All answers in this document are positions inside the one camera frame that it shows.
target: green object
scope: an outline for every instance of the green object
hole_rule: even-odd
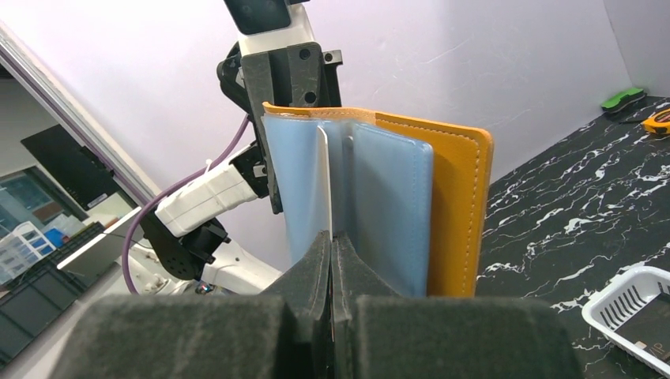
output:
[[[616,96],[605,101],[600,106],[603,108],[603,111],[607,113],[616,113],[621,111],[628,104],[644,99],[646,96],[647,94],[644,89],[633,87],[617,93]]]

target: wallet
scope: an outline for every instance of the wallet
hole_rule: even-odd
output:
[[[493,156],[493,140],[486,130],[361,108],[264,105],[266,115],[356,120],[430,144],[434,162],[427,294],[475,294]]]
[[[430,144],[364,122],[266,115],[292,263],[320,230],[346,232],[394,290],[425,296],[430,257]],[[319,134],[328,167],[319,166]],[[330,178],[324,190],[323,175]],[[331,212],[323,212],[323,205]]]

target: yellow tape measure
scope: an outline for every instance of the yellow tape measure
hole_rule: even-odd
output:
[[[656,113],[642,122],[642,127],[653,134],[670,134],[670,109]]]

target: table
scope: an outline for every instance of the table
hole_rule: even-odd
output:
[[[650,97],[617,121],[667,107]],[[617,273],[670,271],[670,137],[617,121],[594,120],[491,185],[477,295],[548,302],[585,377],[656,378],[581,315]]]

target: robotic arm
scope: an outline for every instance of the robotic arm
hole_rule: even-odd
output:
[[[282,212],[262,104],[341,106],[336,71],[341,53],[324,53],[314,41],[300,4],[308,0],[224,1],[239,40],[216,71],[221,91],[248,113],[256,141],[163,199],[141,226],[171,275],[253,295],[281,272],[232,241],[214,217],[267,196],[273,212]]]

